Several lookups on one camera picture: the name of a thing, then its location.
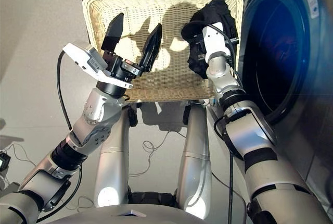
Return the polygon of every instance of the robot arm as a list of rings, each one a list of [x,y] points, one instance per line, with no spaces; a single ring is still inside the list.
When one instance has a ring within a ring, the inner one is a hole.
[[[222,24],[214,25],[222,30]],[[207,77],[224,110],[222,137],[229,150],[245,163],[249,217],[255,224],[331,223],[300,175],[277,153],[272,129],[231,75],[223,37],[209,27],[203,29],[203,35]],[[219,45],[212,44],[217,40]]]
[[[161,24],[148,37],[140,64],[114,53],[122,24],[123,14],[111,21],[102,45],[103,58],[89,44],[69,43],[63,48],[82,70],[98,80],[97,88],[92,89],[82,116],[66,138],[27,175],[18,192],[0,199],[0,223],[36,223],[41,211],[50,211],[59,203],[70,186],[69,179],[120,118],[124,92],[132,87],[132,79],[151,70],[160,47]]]

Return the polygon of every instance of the floor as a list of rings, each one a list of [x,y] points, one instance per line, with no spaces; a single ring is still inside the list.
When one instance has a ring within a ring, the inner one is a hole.
[[[37,163],[68,131],[56,91],[56,60],[68,42],[87,41],[81,0],[1,0],[0,6],[0,149],[19,143]],[[64,59],[62,66],[62,93],[70,120],[75,122],[96,82],[78,70],[69,58]],[[186,127],[182,125],[182,104],[158,105],[159,117],[156,118],[146,114],[151,107],[155,104],[144,104],[142,110],[138,110],[138,126],[130,128],[130,173],[143,171],[148,165],[148,154],[142,149],[144,140],[158,145],[168,129],[186,134]],[[221,180],[228,182],[228,157],[221,155],[211,126],[209,129],[212,169]],[[130,178],[132,190],[174,192],[183,144],[182,136],[170,133],[153,155],[147,173]],[[16,148],[16,153],[19,158],[24,157],[20,147]],[[12,148],[8,154],[12,159],[7,178],[20,183],[32,165],[15,159]],[[69,207],[75,208],[80,195],[93,198],[98,158],[96,151],[84,163],[81,187]],[[235,178],[238,190],[242,182]],[[76,180],[77,175],[71,179],[73,184]],[[212,185],[212,208],[207,222],[226,222],[228,188],[215,179]],[[89,205],[87,200],[80,201],[80,207]],[[241,223],[243,212],[242,202],[235,196],[233,223]],[[76,209],[63,209],[48,221],[73,213]]]

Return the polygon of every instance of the woven basket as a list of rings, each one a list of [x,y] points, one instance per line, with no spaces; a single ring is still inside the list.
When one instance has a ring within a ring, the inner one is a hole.
[[[213,96],[208,80],[188,68],[189,46],[181,29],[192,15],[212,0],[84,0],[83,13],[91,44],[100,47],[110,21],[124,13],[123,37],[117,55],[139,62],[149,33],[162,24],[162,43],[151,73],[133,80],[127,90],[132,102],[185,101]],[[243,0],[225,0],[240,38]]]

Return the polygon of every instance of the black cloth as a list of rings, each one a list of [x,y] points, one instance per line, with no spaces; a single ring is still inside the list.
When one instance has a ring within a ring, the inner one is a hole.
[[[209,24],[221,22],[224,33],[230,39],[238,37],[235,19],[232,18],[224,0],[212,0],[209,4],[206,4],[204,8],[200,9],[192,16],[190,21],[196,20],[204,21]],[[206,48],[204,47],[202,36],[203,28],[204,26],[199,24],[186,27],[182,31],[182,37],[190,45],[190,54],[187,61],[189,68],[199,74],[203,79],[207,79],[206,70],[208,64],[204,60]]]

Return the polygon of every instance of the cable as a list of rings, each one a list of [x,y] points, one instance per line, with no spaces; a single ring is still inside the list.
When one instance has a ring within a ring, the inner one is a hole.
[[[129,174],[129,177],[138,177],[138,176],[141,176],[141,175],[145,174],[145,173],[149,170],[150,165],[151,165],[151,161],[150,161],[150,159],[151,159],[153,153],[154,153],[158,148],[160,148],[160,147],[163,145],[163,143],[165,142],[165,140],[166,140],[168,134],[171,133],[171,132],[175,132],[175,133],[181,135],[182,137],[186,138],[186,136],[180,134],[180,133],[177,132],[177,131],[171,131],[171,130],[169,130],[169,131],[166,133],[165,137],[163,138],[163,141],[161,142],[161,144],[158,145],[157,147],[155,147],[155,146],[153,145],[153,143],[150,142],[150,141],[144,141],[144,142],[142,143],[142,148],[144,149],[145,152],[149,153],[149,156],[148,156],[148,167],[147,167],[143,172]]]
[[[76,187],[73,191],[73,193],[68,197],[68,199],[62,203],[57,209],[53,210],[51,213],[39,218],[36,223],[38,222],[41,222],[49,217],[51,217],[52,215],[56,214],[57,212],[59,212],[63,207],[65,207],[67,205],[67,203],[69,203],[72,198],[74,197],[75,193],[78,191],[79,187],[80,187],[80,184],[81,184],[81,180],[82,180],[82,165],[80,165],[80,168],[79,168],[80,172],[79,172],[79,179],[78,179],[78,183],[76,184]]]
[[[59,96],[59,100],[60,100],[60,104],[61,104],[61,109],[62,109],[62,112],[63,112],[63,116],[65,117],[65,120],[66,120],[66,123],[67,123],[69,131],[71,131],[72,130],[72,125],[71,125],[71,122],[70,122],[70,120],[68,118],[67,111],[66,111],[65,105],[63,103],[62,95],[61,95],[61,89],[60,89],[60,66],[61,66],[61,60],[62,60],[64,54],[65,54],[65,52],[61,51],[61,53],[60,53],[60,55],[58,57],[58,63],[57,63],[57,89],[58,89],[58,96]],[[82,164],[80,165],[80,168],[79,168],[79,179],[78,179],[78,182],[76,184],[76,187],[75,187],[73,193],[57,209],[55,209],[51,213],[49,213],[49,214],[47,214],[47,215],[39,218],[36,223],[41,222],[41,221],[43,221],[43,220],[51,217],[52,215],[56,214],[61,209],[63,209],[63,207],[65,207],[67,205],[67,203],[69,203],[73,199],[74,195],[78,191],[78,189],[80,187],[80,184],[81,184],[81,180],[82,180]]]
[[[225,184],[223,181],[221,181],[213,172],[212,172],[212,175],[213,175],[213,177],[220,183],[220,184],[222,184],[222,185],[224,185],[226,188],[228,188],[228,189],[230,189],[230,187],[227,185],[227,184]],[[243,216],[243,224],[246,224],[246,216],[247,216],[247,212],[246,212],[246,203],[245,203],[245,200],[244,200],[244,198],[237,192],[237,191],[235,191],[234,189],[233,189],[233,192],[234,192],[234,194],[236,194],[239,198],[240,198],[240,200],[241,200],[241,202],[242,202],[242,204],[243,204],[243,207],[244,207],[244,216]]]
[[[219,34],[221,34],[227,40],[228,45],[230,47],[230,52],[231,52],[231,55],[232,55],[232,58],[233,58],[232,68],[233,68],[234,73],[235,73],[235,71],[236,71],[236,54],[235,54],[235,50],[233,48],[233,44],[232,44],[230,38],[222,30],[220,30],[218,27],[216,27],[212,24],[206,23],[204,21],[194,20],[194,21],[191,21],[191,22],[187,23],[186,25],[189,25],[189,24],[200,24],[200,25],[208,26],[208,27],[216,30]]]
[[[86,200],[88,200],[88,201],[91,203],[91,206],[89,206],[89,207],[80,207],[80,199],[86,199]],[[70,208],[70,207],[68,207],[68,206],[65,206],[65,208],[68,209],[68,210],[76,210],[76,211],[79,213],[81,208],[83,208],[83,209],[89,209],[89,208],[92,208],[93,206],[94,206],[94,202],[93,202],[92,199],[90,199],[90,198],[89,198],[88,196],[86,196],[86,195],[81,195],[81,196],[79,196],[79,198],[78,198],[78,203],[75,204],[75,207],[74,207],[74,208]]]
[[[69,128],[69,131],[71,131],[72,130],[72,125],[71,125],[71,122],[69,121],[67,111],[66,111],[65,105],[63,103],[63,99],[62,99],[61,89],[60,89],[60,66],[61,66],[61,61],[62,61],[62,58],[63,58],[64,54],[65,54],[65,51],[61,51],[61,53],[58,57],[58,63],[57,63],[57,90],[58,90],[58,96],[59,96],[63,116],[65,117],[65,120],[66,120],[67,126]]]
[[[216,120],[214,123],[214,131],[218,137],[223,140],[222,135],[217,130],[217,124],[223,119],[223,116]],[[232,212],[233,212],[233,180],[234,180],[234,159],[233,154],[230,152],[230,162],[229,162],[229,207],[228,207],[228,224],[231,224],[232,221]]]
[[[17,154],[16,154],[16,150],[15,150],[15,146],[20,146],[25,154],[25,157],[27,158],[26,160],[25,159],[21,159],[19,157],[17,157]],[[13,147],[13,150],[14,150],[14,155],[16,157],[16,159],[20,160],[20,161],[27,161],[29,163],[31,163],[34,167],[36,166],[36,164],[31,160],[29,159],[28,155],[27,155],[27,152],[25,151],[24,147],[21,145],[21,144],[18,144],[18,143],[13,143],[11,144],[9,147],[7,147],[6,149],[2,150],[2,152],[7,152],[11,147]]]
[[[234,158],[232,153],[229,153],[229,207],[228,207],[228,224],[232,224],[232,215],[233,215],[233,188],[234,188]]]

